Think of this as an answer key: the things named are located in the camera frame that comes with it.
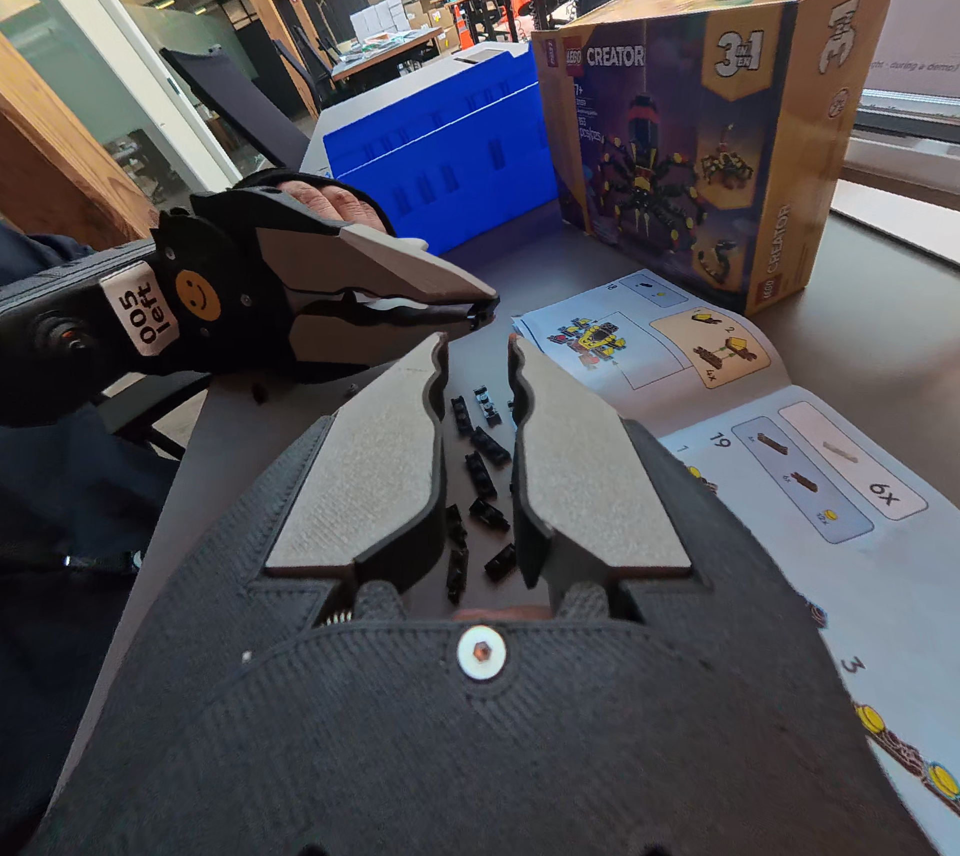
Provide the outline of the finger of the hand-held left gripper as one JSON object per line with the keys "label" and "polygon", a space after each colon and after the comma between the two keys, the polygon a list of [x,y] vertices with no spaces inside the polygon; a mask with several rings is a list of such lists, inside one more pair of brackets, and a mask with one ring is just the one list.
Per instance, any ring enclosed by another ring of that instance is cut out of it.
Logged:
{"label": "finger of the hand-held left gripper", "polygon": [[345,317],[355,306],[491,310],[499,301],[498,292],[473,274],[361,224],[258,227],[256,241],[296,315]]}
{"label": "finger of the hand-held left gripper", "polygon": [[466,314],[476,303],[488,300],[316,299],[294,313],[289,342],[302,363],[371,368],[401,358],[433,334],[469,335]]}

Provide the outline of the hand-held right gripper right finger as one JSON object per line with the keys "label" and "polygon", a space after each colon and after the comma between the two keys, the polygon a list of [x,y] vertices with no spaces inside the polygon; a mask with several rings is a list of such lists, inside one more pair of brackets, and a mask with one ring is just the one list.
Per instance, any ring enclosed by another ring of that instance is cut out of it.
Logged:
{"label": "hand-held right gripper right finger", "polygon": [[511,336],[513,541],[525,585],[675,579],[690,556],[618,412]]}

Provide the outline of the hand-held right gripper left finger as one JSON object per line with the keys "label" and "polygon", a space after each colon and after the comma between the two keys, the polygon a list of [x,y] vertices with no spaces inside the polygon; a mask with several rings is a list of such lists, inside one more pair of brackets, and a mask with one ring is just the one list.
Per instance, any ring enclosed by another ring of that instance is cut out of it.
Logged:
{"label": "hand-held right gripper left finger", "polygon": [[447,351],[446,336],[429,335],[338,410],[266,558],[269,576],[407,591],[438,563]]}

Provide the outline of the group of black lego links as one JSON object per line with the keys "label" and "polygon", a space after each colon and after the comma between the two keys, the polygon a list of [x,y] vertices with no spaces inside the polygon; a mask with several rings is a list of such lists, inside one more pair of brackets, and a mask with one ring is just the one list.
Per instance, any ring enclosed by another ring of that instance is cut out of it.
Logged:
{"label": "group of black lego links", "polygon": [[448,511],[453,548],[469,557],[454,598],[467,606],[505,602],[520,584],[512,498],[511,404],[490,380],[448,392],[451,449]]}

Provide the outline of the blue plastic bin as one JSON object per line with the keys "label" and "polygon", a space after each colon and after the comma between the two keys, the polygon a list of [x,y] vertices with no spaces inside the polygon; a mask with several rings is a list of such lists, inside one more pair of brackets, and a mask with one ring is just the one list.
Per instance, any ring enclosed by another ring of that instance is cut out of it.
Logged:
{"label": "blue plastic bin", "polygon": [[435,254],[557,198],[535,85],[334,178],[362,190],[400,237]]}

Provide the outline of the person's left forearm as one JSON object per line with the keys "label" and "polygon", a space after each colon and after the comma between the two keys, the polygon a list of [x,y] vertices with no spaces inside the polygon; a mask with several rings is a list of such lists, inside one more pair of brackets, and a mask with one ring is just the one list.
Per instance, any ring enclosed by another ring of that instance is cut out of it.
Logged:
{"label": "person's left forearm", "polygon": [[1,221],[1,288],[93,253],[72,237],[25,234]]}

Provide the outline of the lego instruction booklet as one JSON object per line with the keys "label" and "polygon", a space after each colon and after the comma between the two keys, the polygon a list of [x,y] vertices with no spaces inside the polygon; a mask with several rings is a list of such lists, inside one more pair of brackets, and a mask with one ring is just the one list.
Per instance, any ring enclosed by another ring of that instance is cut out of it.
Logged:
{"label": "lego instruction booklet", "polygon": [[880,765],[959,853],[959,514],[745,318],[647,270],[512,319],[644,424],[806,600]]}

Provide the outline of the lego set box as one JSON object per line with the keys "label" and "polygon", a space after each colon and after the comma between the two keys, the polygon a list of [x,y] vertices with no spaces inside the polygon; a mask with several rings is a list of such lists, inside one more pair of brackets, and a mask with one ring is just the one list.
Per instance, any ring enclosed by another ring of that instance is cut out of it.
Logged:
{"label": "lego set box", "polygon": [[531,48],[560,211],[750,316],[810,283],[891,0],[612,0]]}

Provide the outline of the person's left hand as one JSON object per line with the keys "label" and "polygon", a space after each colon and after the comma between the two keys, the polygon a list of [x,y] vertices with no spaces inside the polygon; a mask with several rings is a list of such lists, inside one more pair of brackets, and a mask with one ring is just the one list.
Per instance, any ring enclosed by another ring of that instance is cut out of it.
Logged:
{"label": "person's left hand", "polygon": [[375,208],[342,187],[317,188],[302,180],[287,180],[279,189],[324,219],[387,232]]}

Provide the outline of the wooden top table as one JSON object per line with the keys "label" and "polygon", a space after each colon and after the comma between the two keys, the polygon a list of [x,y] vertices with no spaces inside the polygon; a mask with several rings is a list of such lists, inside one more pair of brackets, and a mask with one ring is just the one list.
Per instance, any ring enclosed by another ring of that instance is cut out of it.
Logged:
{"label": "wooden top table", "polygon": [[441,27],[425,27],[389,35],[382,44],[339,60],[329,71],[330,79],[332,82],[339,83],[384,61],[398,61],[414,50],[434,44],[443,33],[444,29]]}

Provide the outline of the black office chair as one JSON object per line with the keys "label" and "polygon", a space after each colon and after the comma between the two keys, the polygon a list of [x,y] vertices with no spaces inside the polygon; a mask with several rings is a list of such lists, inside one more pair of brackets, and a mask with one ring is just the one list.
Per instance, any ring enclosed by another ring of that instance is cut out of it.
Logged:
{"label": "black office chair", "polygon": [[162,47],[159,54],[205,106],[226,119],[273,166],[301,169],[308,137],[221,47],[204,54]]}

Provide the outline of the stack of white boxes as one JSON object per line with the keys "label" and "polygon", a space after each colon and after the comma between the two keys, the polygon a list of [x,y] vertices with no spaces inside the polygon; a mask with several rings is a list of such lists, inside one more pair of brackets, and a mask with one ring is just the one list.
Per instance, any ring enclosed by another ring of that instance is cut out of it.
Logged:
{"label": "stack of white boxes", "polygon": [[382,0],[350,15],[354,35],[361,43],[386,34],[388,37],[411,30],[402,0]]}

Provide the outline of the person's dark clothing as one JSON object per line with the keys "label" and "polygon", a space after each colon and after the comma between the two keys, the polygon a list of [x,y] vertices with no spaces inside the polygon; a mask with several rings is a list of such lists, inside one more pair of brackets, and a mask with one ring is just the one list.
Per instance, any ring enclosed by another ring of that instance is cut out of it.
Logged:
{"label": "person's dark clothing", "polygon": [[15,854],[57,786],[178,464],[90,404],[2,429],[1,837]]}

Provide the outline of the white flat board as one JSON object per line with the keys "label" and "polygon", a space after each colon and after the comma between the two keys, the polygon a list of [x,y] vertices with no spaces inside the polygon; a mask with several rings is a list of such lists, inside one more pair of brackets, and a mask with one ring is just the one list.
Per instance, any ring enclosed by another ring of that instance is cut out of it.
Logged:
{"label": "white flat board", "polygon": [[839,180],[832,212],[944,263],[959,267],[959,211]]}

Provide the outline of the wooden post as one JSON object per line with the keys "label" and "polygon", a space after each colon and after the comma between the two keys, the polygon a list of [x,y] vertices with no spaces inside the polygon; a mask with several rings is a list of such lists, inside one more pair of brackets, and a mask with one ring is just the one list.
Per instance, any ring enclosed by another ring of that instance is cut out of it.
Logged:
{"label": "wooden post", "polygon": [[42,77],[1,38],[1,210],[24,233],[95,250],[149,238],[159,214]]}

